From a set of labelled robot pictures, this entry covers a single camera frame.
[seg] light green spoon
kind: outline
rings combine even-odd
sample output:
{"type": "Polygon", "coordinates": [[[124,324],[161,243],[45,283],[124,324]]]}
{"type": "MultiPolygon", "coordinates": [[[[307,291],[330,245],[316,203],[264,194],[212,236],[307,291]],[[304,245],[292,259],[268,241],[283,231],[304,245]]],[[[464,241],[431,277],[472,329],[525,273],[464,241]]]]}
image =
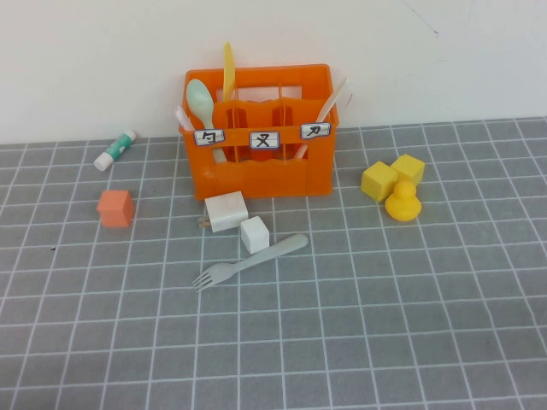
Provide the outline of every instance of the light green spoon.
{"type": "MultiPolygon", "coordinates": [[[[203,123],[205,129],[214,129],[213,126],[213,97],[203,82],[193,79],[186,87],[186,101],[190,111],[203,123]]],[[[213,149],[215,162],[226,162],[226,156],[221,148],[213,149]]]]}

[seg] yellow knife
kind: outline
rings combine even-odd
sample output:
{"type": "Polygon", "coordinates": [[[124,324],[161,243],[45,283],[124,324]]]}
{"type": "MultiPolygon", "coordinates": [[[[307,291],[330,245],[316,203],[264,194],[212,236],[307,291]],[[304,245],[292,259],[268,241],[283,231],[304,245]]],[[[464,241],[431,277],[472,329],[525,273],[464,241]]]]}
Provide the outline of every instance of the yellow knife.
{"type": "Polygon", "coordinates": [[[236,66],[233,62],[232,46],[229,41],[224,44],[224,85],[222,87],[222,101],[227,101],[232,96],[236,85],[236,66]]]}

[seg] label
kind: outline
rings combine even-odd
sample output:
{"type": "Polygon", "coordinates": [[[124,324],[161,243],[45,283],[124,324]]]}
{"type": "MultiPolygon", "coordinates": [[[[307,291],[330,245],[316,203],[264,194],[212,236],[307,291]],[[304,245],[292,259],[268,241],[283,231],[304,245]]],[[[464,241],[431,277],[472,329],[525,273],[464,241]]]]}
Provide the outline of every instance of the label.
{"type": "Polygon", "coordinates": [[[224,131],[222,130],[200,130],[194,131],[194,140],[198,147],[212,145],[224,141],[224,131]]]}
{"type": "Polygon", "coordinates": [[[106,153],[110,155],[113,160],[117,160],[121,153],[124,151],[124,149],[131,145],[131,143],[131,137],[123,134],[121,137],[116,139],[112,143],[112,145],[109,146],[109,148],[106,150],[106,153]]]}
{"type": "Polygon", "coordinates": [[[252,132],[250,134],[250,147],[252,149],[279,148],[279,133],[273,131],[252,132]]]}
{"type": "Polygon", "coordinates": [[[331,134],[331,125],[328,122],[316,122],[314,124],[302,124],[300,128],[302,139],[326,137],[331,134]]]}

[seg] rubber duck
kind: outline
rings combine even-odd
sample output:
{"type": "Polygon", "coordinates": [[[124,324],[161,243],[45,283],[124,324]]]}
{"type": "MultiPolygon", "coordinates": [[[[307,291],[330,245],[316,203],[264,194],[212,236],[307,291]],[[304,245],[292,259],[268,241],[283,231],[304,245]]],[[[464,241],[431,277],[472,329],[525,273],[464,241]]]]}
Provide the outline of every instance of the rubber duck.
{"type": "Polygon", "coordinates": [[[421,211],[421,202],[416,197],[416,187],[410,181],[396,183],[393,193],[385,200],[385,210],[394,219],[406,222],[416,218],[421,211]]]}

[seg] white wall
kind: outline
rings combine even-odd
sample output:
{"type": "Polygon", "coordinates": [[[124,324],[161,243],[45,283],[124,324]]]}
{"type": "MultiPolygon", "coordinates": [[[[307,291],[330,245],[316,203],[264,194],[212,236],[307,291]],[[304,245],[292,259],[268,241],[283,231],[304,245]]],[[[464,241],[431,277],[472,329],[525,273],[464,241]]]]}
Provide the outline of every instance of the white wall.
{"type": "Polygon", "coordinates": [[[176,135],[185,72],[221,67],[226,40],[240,67],[325,62],[335,80],[349,75],[342,126],[547,113],[545,0],[3,0],[0,10],[0,143],[128,127],[176,135]]]}

